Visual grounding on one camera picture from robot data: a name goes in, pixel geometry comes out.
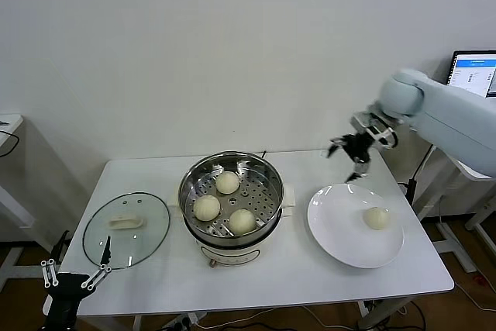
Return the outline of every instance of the white plate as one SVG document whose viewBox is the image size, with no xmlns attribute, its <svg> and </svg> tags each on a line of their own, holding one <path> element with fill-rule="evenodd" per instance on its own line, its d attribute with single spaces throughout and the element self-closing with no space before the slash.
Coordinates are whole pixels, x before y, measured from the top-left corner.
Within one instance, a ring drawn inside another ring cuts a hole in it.
<svg viewBox="0 0 496 331">
<path fill-rule="evenodd" d="M 405 235 L 393 212 L 388 228 L 371 229 L 363 220 L 371 207 L 388 208 L 381 196 L 366 188 L 327 186 L 310 201 L 308 224 L 317 242 L 337 260 L 352 267 L 382 267 L 399 254 Z"/>
</svg>

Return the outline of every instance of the floor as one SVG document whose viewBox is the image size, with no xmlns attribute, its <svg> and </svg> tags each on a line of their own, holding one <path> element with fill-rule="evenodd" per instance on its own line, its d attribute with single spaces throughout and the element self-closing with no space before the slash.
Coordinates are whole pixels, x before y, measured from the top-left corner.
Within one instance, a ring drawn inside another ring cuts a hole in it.
<svg viewBox="0 0 496 331">
<path fill-rule="evenodd" d="M 493 214 L 484 228 L 496 240 L 496 216 Z M 463 242 L 477 266 L 484 271 L 492 283 L 496 284 L 496 257 L 490 255 L 476 233 L 464 229 L 462 219 L 449 222 L 455 234 Z M 439 240 L 434 223 L 424 224 L 425 230 L 432 240 Z M 0 262 L 3 261 L 8 248 L 0 248 Z M 462 285 L 483 307 L 496 309 L 496 294 L 490 290 L 480 275 L 466 274 L 451 253 L 441 255 L 453 279 Z M 20 257 L 18 265 L 35 265 L 47 258 L 47 253 L 39 247 L 28 247 Z M 45 299 L 43 280 L 9 280 L 0 293 L 0 329 L 1 330 L 37 330 L 43 324 L 42 304 Z M 496 329 L 496 313 L 482 312 L 477 309 L 459 289 L 446 294 L 422 296 L 415 301 L 425 314 L 427 330 L 477 330 L 494 331 Z M 310 307 L 327 325 L 339 324 L 355 326 L 360 317 L 357 304 L 345 303 L 335 305 L 319 305 Z M 389 326 L 421 326 L 422 320 L 413 305 L 407 306 L 407 314 L 398 313 L 391 317 Z M 245 312 L 217 312 L 208 314 L 202 321 L 203 326 L 214 326 L 234 319 L 246 318 L 259 310 Z M 142 330 L 154 331 L 174 318 L 173 315 L 143 317 Z M 123 324 L 133 324 L 130 317 L 119 319 Z M 303 308 L 276 309 L 260 315 L 249 322 L 240 322 L 235 326 L 243 326 L 252 322 L 263 322 L 277 328 L 292 328 L 298 331 L 323 330 L 312 316 Z M 97 331 L 96 328 L 78 321 L 78 331 Z M 249 328 L 250 331 L 265 330 L 260 326 Z"/>
</svg>

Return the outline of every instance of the metal rim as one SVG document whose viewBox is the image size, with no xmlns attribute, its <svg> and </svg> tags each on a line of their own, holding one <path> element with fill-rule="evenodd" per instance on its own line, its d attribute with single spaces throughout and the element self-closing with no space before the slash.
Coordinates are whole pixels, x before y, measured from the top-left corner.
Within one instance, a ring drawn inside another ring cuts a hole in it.
<svg viewBox="0 0 496 331">
<path fill-rule="evenodd" d="M 277 172 L 276 168 L 270 164 L 269 162 L 267 162 L 265 159 L 263 159 L 262 157 L 259 157 L 258 155 L 256 154 L 253 154 L 253 153 L 246 153 L 246 152 L 243 152 L 243 151 L 223 151 L 221 153 L 216 153 L 216 154 L 213 154 L 213 155 L 210 155 L 208 157 L 204 157 L 202 159 L 200 159 L 198 162 L 196 162 L 195 164 L 193 164 L 188 172 L 186 172 L 186 174 L 183 176 L 183 178 L 181 179 L 181 183 L 179 184 L 179 192 L 181 192 L 181 190 L 183 189 L 183 186 L 184 186 L 184 183 L 186 182 L 186 180 L 188 179 L 188 177 L 193 173 L 193 170 L 199 166 L 201 166 L 203 163 L 206 163 L 210 160 L 214 160 L 215 158 L 220 158 L 220 157 L 223 157 L 225 155 L 230 155 L 230 156 L 236 156 L 236 155 L 240 155 L 240 156 L 244 156 L 244 157 L 252 157 L 252 158 L 255 158 L 257 159 L 258 161 L 260 161 L 261 163 L 263 163 L 266 167 L 269 167 L 276 175 L 278 175 L 278 177 L 280 178 L 281 180 L 281 184 L 282 184 L 282 179 L 281 179 L 281 176 L 279 175 L 279 172 Z M 279 204 L 279 206 L 277 207 L 277 209 L 280 211 L 281 210 L 281 206 L 282 206 L 282 200 L 284 198 L 284 188 L 281 188 L 281 203 Z M 190 230 L 190 232 L 193 234 L 193 236 L 195 238 L 198 238 L 199 234 L 195 234 L 195 231 L 198 231 L 200 233 L 204 233 L 201 229 L 199 229 L 198 227 L 196 227 L 194 224 L 190 224 L 189 221 L 186 219 L 186 216 L 184 215 L 184 211 L 183 211 L 183 206 L 181 205 L 181 201 L 180 201 L 180 207 L 181 207 L 181 213 L 183 214 L 183 217 L 184 217 L 184 222 L 186 223 L 186 226 L 188 227 L 188 229 Z M 272 222 L 274 221 L 274 219 L 277 219 L 279 220 L 280 219 L 280 213 L 274 213 L 267 221 L 266 221 L 266 224 L 269 223 L 269 222 Z M 239 239 L 239 238 L 244 238 L 244 237 L 248 237 L 248 236 L 251 236 L 255 233 L 259 232 L 258 229 L 254 230 L 254 231 L 251 231 L 251 232 L 248 232 L 248 233 L 244 233 L 240 236 L 236 236 L 236 239 Z M 234 239 L 234 237 L 231 237 L 231 236 L 217 236 L 216 238 L 220 238 L 220 239 L 223 239 L 223 240 L 232 240 Z"/>
<path fill-rule="evenodd" d="M 125 193 L 125 194 L 122 194 L 122 195 L 119 195 L 115 198 L 113 198 L 112 200 L 108 201 L 107 203 L 105 203 L 102 207 L 100 207 L 97 212 L 95 212 L 93 214 L 93 216 L 89 219 L 88 223 L 86 224 L 86 227 L 84 228 L 84 233 L 83 233 L 83 239 L 81 240 L 81 245 L 83 246 L 83 251 L 84 251 L 84 255 L 87 257 L 88 260 L 90 260 L 94 265 L 96 266 L 100 266 L 100 263 L 95 263 L 89 256 L 88 256 L 88 253 L 86 252 L 86 247 L 84 246 L 84 238 L 86 237 L 86 231 L 88 230 L 88 227 L 90 226 L 90 222 L 93 221 L 93 219 L 95 218 L 95 216 L 103 209 L 105 208 L 107 205 L 109 205 L 110 203 L 114 202 L 115 200 L 121 198 L 121 197 L 126 197 L 127 195 L 135 195 L 135 194 L 145 194 L 145 195 L 151 195 L 152 197 L 154 198 L 157 198 L 159 201 L 162 202 L 162 204 L 164 205 L 165 207 L 165 210 L 167 211 L 167 217 L 169 218 L 168 219 L 168 223 L 167 223 L 167 230 L 165 231 L 165 234 L 164 234 L 164 238 L 162 238 L 162 240 L 157 244 L 157 247 L 155 247 L 155 250 L 153 250 L 148 256 L 145 256 L 144 258 L 142 258 L 141 260 L 138 260 L 137 262 L 133 263 L 133 265 L 126 265 L 125 267 L 117 267 L 117 268 L 112 268 L 113 271 L 120 271 L 121 269 L 126 269 L 128 267 L 134 267 L 135 265 L 141 263 L 143 260 L 147 259 L 148 257 L 152 256 L 155 251 L 158 250 L 158 247 L 160 247 L 162 245 L 162 242 L 165 240 L 165 237 L 167 236 L 167 234 L 169 233 L 169 229 L 171 228 L 171 212 L 169 211 L 169 208 L 167 207 L 167 204 L 160 198 L 160 197 L 157 197 L 156 195 L 153 195 L 151 193 L 146 193 L 145 191 L 135 191 L 133 193 Z"/>
</svg>

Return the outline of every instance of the power strip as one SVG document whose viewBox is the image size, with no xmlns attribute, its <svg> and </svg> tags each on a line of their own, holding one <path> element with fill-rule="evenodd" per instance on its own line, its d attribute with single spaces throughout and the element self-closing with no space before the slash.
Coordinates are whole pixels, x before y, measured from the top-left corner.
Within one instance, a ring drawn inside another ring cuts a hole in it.
<svg viewBox="0 0 496 331">
<path fill-rule="evenodd" d="M 207 315 L 206 312 L 184 313 L 178 315 L 176 318 L 172 319 L 169 323 L 163 325 L 161 329 L 171 329 L 173 331 L 188 331 L 189 329 L 191 329 L 191 326 L 197 325 L 198 322 L 200 322 L 200 319 L 204 318 L 206 315 Z"/>
</svg>

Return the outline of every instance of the white desk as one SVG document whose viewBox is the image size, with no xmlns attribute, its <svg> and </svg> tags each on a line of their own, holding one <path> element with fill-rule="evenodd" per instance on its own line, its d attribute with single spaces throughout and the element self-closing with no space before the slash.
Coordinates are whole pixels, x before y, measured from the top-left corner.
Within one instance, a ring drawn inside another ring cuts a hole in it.
<svg viewBox="0 0 496 331">
<path fill-rule="evenodd" d="M 0 131 L 14 133 L 22 123 L 22 116 L 19 114 L 2 114 L 0 115 L 0 122 L 8 123 L 7 125 L 1 125 Z M 0 147 L 9 137 L 9 135 L 0 132 Z"/>
<path fill-rule="evenodd" d="M 329 160 L 320 153 L 266 155 L 284 182 L 294 187 L 296 207 L 293 216 L 283 218 L 276 228 L 269 250 L 263 256 L 247 265 L 212 269 L 182 218 L 175 217 L 159 249 L 135 267 L 113 271 L 98 290 L 81 303 L 78 315 L 210 312 L 398 298 L 451 290 L 450 274 L 375 150 L 371 154 L 370 175 L 356 184 L 384 197 L 388 208 L 398 215 L 405 228 L 403 249 L 389 265 L 365 270 L 341 264 L 320 248 L 308 230 L 308 202 L 321 187 L 343 182 L 353 168 L 342 152 Z M 80 273 L 95 270 L 83 253 L 81 239 L 89 219 L 102 205 L 132 191 L 146 191 L 166 201 L 183 174 L 198 159 L 200 157 L 110 161 L 81 218 L 61 270 Z M 45 304 L 45 313 L 49 304 Z"/>
</svg>

